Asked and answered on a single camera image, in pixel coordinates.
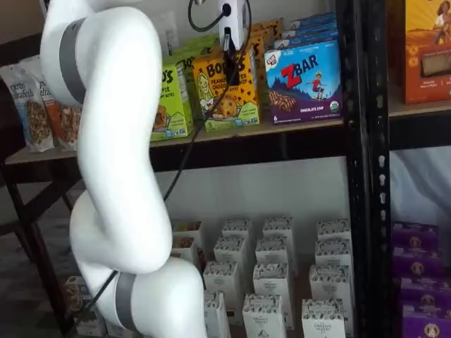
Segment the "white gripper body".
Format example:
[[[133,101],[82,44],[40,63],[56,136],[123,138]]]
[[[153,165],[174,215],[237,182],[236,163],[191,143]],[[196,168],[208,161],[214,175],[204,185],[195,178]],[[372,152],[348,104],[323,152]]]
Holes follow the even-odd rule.
[[[235,48],[241,48],[245,42],[248,28],[248,10],[245,0],[221,0],[218,2],[220,13],[225,9],[225,15],[220,19],[219,38],[221,46],[224,46],[226,35],[230,35],[230,41]]]

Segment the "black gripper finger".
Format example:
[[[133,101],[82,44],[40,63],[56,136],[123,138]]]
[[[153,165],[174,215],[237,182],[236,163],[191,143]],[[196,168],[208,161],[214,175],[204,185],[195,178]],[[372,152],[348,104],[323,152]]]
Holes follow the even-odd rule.
[[[240,83],[238,61],[239,49],[233,42],[231,33],[226,32],[223,37],[223,60],[225,63],[223,69],[228,85],[237,86]]]

